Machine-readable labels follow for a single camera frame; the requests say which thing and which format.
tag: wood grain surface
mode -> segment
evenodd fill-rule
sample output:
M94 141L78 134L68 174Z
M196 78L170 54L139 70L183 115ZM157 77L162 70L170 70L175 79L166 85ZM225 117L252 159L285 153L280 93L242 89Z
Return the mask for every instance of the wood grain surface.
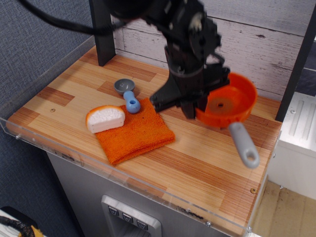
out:
M225 66L250 77L258 94L282 100L303 37L222 19L214 19L222 35L217 52ZM117 54L167 68L166 39L154 26L136 20L114 32Z
M121 56L99 67L93 48L18 110L7 127L25 140L105 176L116 173L140 192L160 198L192 218L212 221L216 228L241 235L240 227L247 227L258 196L250 190L260 189L279 135L281 123L274 121L279 102L259 97L244 123L260 154L256 169L243 165L228 130L187 120L178 108L160 114L174 131L176 142L115 167L110 167L95 135L85 127L91 109L125 103L113 88L116 80L133 79L135 96L143 99L167 77L165 69Z
M304 36L315 0L202 0L207 15L274 31Z

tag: black pole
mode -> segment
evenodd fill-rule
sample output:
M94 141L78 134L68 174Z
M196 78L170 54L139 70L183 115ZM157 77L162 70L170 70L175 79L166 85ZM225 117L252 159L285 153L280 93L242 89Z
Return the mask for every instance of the black pole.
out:
M111 17L108 8L103 0L89 0L92 25L94 28L101 28L111 24ZM115 56L113 34L108 36L95 36L99 66L104 66Z
M286 112L288 110L288 107L290 106L292 97L294 95L297 83L300 79L302 70L304 68L304 65L306 63L308 54L312 48L314 39L315 39L315 35L316 35L316 5L314 7L313 13L312 13L312 17L310 20L310 23L307 27L302 45L301 45L301 49L298 53L296 62L294 64L294 68L291 74L291 77L288 81L280 108L277 112L276 115L276 120L277 121L281 121L283 122Z

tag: button panel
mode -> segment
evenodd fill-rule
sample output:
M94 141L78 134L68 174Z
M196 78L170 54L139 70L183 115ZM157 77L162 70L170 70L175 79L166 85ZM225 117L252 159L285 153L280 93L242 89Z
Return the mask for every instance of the button panel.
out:
M101 204L108 227L114 236L119 236L122 228L128 225L139 228L139 233L147 232L151 237L162 236L161 223L156 218L107 195L102 196Z

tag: wooden tabletop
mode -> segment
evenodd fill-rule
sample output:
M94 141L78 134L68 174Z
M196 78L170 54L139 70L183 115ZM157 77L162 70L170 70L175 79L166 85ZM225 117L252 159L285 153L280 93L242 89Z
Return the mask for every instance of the wooden tabletop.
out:
M174 143L111 168L95 135L85 127L85 116L98 106L125 103L113 88L120 78L135 81L135 96L144 99L165 83L168 70L121 56L100 67L92 48L12 115L7 127L46 150L116 176L192 218L240 235L232 223L247 227L249 222L258 196L251 189L260 189L280 132L281 123L274 120L279 102L259 97L244 123L260 155L256 169L243 165L228 130L187 120L178 108L160 114L176 135Z

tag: gray handle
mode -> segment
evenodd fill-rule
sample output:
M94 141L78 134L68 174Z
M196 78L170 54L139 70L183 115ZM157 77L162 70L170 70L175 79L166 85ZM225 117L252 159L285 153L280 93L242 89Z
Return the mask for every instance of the gray handle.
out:
M241 122L233 122L228 127L242 162L248 168L256 168L260 163L259 153L249 133Z

